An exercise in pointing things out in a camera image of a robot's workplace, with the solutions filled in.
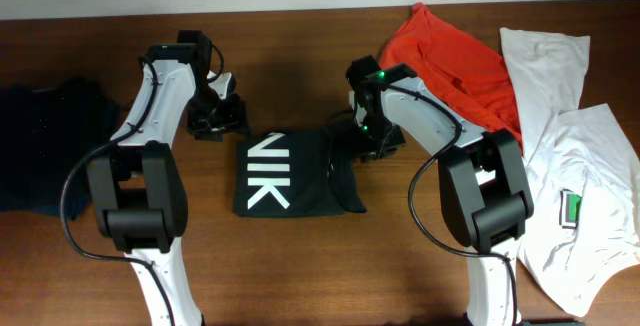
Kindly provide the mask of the black folded clothes pile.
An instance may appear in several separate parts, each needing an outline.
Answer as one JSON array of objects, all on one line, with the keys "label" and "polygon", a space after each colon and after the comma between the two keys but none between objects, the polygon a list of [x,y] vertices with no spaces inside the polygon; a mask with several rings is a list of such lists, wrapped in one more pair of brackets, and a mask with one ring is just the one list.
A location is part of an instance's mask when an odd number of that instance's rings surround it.
[{"label": "black folded clothes pile", "polygon": [[85,78],[49,89],[3,89],[1,210],[58,216],[69,172],[109,140],[120,111],[99,83]]}]

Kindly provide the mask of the white shirt green logo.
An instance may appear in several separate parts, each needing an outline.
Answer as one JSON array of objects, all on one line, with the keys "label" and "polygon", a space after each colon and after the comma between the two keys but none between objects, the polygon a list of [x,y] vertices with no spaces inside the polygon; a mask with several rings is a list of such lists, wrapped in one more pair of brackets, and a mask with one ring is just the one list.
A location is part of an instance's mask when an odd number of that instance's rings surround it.
[{"label": "white shirt green logo", "polygon": [[585,316],[639,263],[639,158],[607,104],[583,108],[590,39],[501,28],[534,200],[518,259],[565,312]]}]

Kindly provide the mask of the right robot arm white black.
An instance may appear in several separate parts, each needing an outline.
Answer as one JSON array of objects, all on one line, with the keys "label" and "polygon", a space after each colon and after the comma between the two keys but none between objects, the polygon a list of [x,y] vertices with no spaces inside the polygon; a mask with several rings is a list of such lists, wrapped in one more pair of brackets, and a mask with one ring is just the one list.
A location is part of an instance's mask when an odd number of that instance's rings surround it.
[{"label": "right robot arm white black", "polygon": [[457,244],[430,240],[467,260],[467,323],[519,324],[516,253],[534,203],[515,136],[466,120],[404,63],[383,69],[365,56],[351,63],[346,79],[362,132],[385,143],[388,131],[399,127],[430,155],[408,189],[414,220],[419,218],[413,196],[417,183],[431,166],[438,168],[441,213]]}]

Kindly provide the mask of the orange red shirt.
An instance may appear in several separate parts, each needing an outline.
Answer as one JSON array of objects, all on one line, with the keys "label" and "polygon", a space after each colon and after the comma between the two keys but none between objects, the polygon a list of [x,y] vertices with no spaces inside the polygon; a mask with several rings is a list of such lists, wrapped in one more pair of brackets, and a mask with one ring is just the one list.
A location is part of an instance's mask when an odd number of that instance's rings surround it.
[{"label": "orange red shirt", "polygon": [[489,131],[522,141],[516,96],[504,58],[422,3],[384,46],[379,64],[405,63],[438,99]]}]

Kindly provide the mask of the dark green polo shirt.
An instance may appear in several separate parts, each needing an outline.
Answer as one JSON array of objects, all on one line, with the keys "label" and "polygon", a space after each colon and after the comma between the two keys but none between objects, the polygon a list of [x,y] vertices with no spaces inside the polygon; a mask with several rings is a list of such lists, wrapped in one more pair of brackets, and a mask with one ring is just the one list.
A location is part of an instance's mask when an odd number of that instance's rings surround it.
[{"label": "dark green polo shirt", "polygon": [[272,132],[241,141],[232,211],[269,219],[365,213],[353,160],[322,129]]}]

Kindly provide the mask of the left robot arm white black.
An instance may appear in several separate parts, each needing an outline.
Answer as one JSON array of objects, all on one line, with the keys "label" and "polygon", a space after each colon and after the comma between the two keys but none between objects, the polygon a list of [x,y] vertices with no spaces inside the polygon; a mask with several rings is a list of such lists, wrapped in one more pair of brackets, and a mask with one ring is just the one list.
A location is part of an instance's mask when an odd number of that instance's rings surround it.
[{"label": "left robot arm white black", "polygon": [[[172,146],[181,125],[201,141],[249,134],[233,74],[210,68],[220,53],[199,30],[181,30],[175,42],[150,46],[138,59],[143,79],[125,122],[72,167],[61,191],[60,219],[71,248],[89,259],[131,265],[155,325],[205,322],[184,266],[188,199]],[[117,255],[84,250],[67,228],[67,198],[80,171],[87,175],[99,232]]]}]

